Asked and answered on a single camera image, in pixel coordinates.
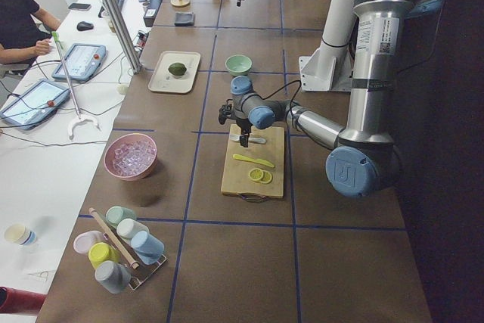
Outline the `white plastic spoon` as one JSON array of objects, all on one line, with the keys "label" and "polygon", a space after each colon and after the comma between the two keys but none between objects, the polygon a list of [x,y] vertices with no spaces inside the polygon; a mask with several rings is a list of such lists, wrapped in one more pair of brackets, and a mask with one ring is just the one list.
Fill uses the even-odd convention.
[{"label": "white plastic spoon", "polygon": [[[231,141],[239,142],[240,141],[240,135],[230,134],[229,139]],[[255,143],[255,144],[265,144],[266,143],[265,138],[257,138],[257,137],[250,136],[247,140],[248,140],[249,143]]]}]

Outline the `light green bowl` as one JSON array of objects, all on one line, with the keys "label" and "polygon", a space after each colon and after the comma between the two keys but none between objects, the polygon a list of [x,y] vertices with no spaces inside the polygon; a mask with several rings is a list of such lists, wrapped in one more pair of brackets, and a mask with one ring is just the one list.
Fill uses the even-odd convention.
[{"label": "light green bowl", "polygon": [[251,58],[243,54],[234,54],[225,61],[225,67],[232,76],[247,76],[252,65]]}]

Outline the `pink bowl with ice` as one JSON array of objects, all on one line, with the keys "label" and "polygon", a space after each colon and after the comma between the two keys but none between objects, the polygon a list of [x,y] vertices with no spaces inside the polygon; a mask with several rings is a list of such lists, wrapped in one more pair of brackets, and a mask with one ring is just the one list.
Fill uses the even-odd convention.
[{"label": "pink bowl with ice", "polygon": [[148,135],[131,133],[115,140],[106,150],[104,167],[114,177],[135,181],[150,175],[157,164],[157,145]]}]

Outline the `yellow plastic knife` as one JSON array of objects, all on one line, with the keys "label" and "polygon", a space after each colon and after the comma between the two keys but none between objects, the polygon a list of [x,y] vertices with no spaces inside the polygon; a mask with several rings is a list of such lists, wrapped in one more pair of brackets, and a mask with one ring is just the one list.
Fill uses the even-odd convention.
[{"label": "yellow plastic knife", "polygon": [[234,160],[245,161],[249,163],[256,163],[262,166],[267,166],[269,168],[275,168],[275,165],[272,162],[268,160],[264,160],[262,158],[252,158],[252,157],[244,156],[242,154],[233,154],[232,158]]}]

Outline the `wooden cutting board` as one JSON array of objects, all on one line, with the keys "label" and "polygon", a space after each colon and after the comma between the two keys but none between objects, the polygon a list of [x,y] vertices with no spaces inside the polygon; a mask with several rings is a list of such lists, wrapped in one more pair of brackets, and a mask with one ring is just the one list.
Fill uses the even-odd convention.
[{"label": "wooden cutting board", "polygon": [[[237,125],[231,125],[229,134],[240,134]],[[259,130],[252,128],[252,137],[265,138],[265,144],[249,143],[248,148],[240,146],[239,142],[228,140],[225,165],[222,174],[221,192],[223,194],[244,195],[253,200],[262,198],[282,198],[284,196],[284,155],[285,133],[282,127],[269,127]],[[275,165],[269,168],[256,163],[234,160],[233,154],[242,154],[252,158],[262,158]],[[260,168],[272,173],[271,183],[264,185],[252,182],[248,172],[252,168]]]}]

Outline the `lemon slice upper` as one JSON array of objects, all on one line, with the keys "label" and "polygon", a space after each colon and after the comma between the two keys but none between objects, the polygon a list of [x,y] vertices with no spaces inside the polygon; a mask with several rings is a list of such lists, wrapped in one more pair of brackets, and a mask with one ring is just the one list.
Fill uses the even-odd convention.
[{"label": "lemon slice upper", "polygon": [[248,177],[252,182],[260,182],[264,177],[265,171],[260,168],[252,168],[248,172]]}]

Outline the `lemon slice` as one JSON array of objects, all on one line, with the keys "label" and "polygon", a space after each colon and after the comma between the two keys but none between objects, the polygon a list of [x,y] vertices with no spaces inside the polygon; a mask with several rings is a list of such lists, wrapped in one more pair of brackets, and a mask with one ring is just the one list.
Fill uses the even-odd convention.
[{"label": "lemon slice", "polygon": [[260,168],[252,168],[248,172],[248,177],[252,182],[260,182],[264,177],[265,171]]},{"label": "lemon slice", "polygon": [[267,170],[263,170],[262,171],[262,178],[259,180],[259,182],[261,184],[267,185],[267,184],[271,183],[272,180],[273,180],[272,173],[267,171]]}]

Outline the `lemon slice lower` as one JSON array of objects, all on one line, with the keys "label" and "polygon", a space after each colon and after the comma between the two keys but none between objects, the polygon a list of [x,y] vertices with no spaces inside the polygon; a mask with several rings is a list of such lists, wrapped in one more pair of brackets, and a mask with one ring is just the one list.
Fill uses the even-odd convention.
[{"label": "lemon slice lower", "polygon": [[262,171],[262,178],[259,180],[259,182],[261,184],[267,185],[267,184],[271,183],[272,180],[273,180],[272,173],[267,171],[267,170],[263,170]]}]

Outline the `white pillar with base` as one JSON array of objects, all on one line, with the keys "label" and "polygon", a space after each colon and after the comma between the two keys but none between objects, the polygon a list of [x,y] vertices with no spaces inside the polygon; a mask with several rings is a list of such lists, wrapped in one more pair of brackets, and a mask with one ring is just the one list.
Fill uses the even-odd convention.
[{"label": "white pillar with base", "polygon": [[380,80],[352,78],[349,41],[355,25],[355,0],[331,0],[319,48],[310,57],[299,58],[302,89],[306,92],[383,89]]}]

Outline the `white pastel cup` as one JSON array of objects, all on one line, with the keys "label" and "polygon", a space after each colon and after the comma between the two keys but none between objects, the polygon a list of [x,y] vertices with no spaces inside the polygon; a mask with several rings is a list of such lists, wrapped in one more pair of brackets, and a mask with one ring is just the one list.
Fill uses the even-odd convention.
[{"label": "white pastel cup", "polygon": [[116,227],[116,233],[124,241],[130,241],[140,231],[149,232],[149,228],[137,220],[130,218],[123,219]]}]

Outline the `black computer mouse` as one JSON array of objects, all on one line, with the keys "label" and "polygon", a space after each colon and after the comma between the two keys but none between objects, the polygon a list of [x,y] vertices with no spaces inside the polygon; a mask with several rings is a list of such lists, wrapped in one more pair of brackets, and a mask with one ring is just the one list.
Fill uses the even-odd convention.
[{"label": "black computer mouse", "polygon": [[88,30],[93,30],[94,29],[94,24],[89,23],[86,21],[80,21],[76,25],[76,29],[80,32],[88,31]]}]

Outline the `yellow pastel cup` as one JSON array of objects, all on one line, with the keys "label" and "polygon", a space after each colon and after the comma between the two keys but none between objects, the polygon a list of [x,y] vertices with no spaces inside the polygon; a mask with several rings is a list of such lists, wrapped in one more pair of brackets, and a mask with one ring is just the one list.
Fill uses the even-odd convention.
[{"label": "yellow pastel cup", "polygon": [[120,261],[119,251],[109,245],[108,243],[98,242],[93,244],[88,251],[88,259],[92,264],[92,267],[96,269],[101,263],[105,261]]}]

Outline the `paper cup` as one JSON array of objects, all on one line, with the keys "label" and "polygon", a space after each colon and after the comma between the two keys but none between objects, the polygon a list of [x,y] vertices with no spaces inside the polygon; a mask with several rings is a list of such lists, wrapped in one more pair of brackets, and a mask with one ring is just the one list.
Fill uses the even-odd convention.
[{"label": "paper cup", "polygon": [[28,246],[36,242],[37,235],[30,228],[16,223],[10,225],[4,233],[4,238],[6,241],[13,244],[18,244],[20,246]]}]

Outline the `red object at corner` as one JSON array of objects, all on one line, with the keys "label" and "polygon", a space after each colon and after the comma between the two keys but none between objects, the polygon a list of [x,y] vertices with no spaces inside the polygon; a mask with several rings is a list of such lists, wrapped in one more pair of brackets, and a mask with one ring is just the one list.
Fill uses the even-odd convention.
[{"label": "red object at corner", "polygon": [[47,295],[1,287],[1,314],[38,315]]}]

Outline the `aluminium frame post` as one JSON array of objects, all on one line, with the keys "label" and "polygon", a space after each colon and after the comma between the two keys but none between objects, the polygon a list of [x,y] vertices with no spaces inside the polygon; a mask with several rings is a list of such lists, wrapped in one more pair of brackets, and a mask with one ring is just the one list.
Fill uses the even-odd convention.
[{"label": "aluminium frame post", "polygon": [[139,60],[132,38],[129,35],[126,23],[123,19],[122,12],[119,9],[116,0],[102,0],[105,9],[108,11],[115,29],[116,36],[122,46],[124,55],[129,61],[132,72],[137,74],[141,71],[141,62]]}]

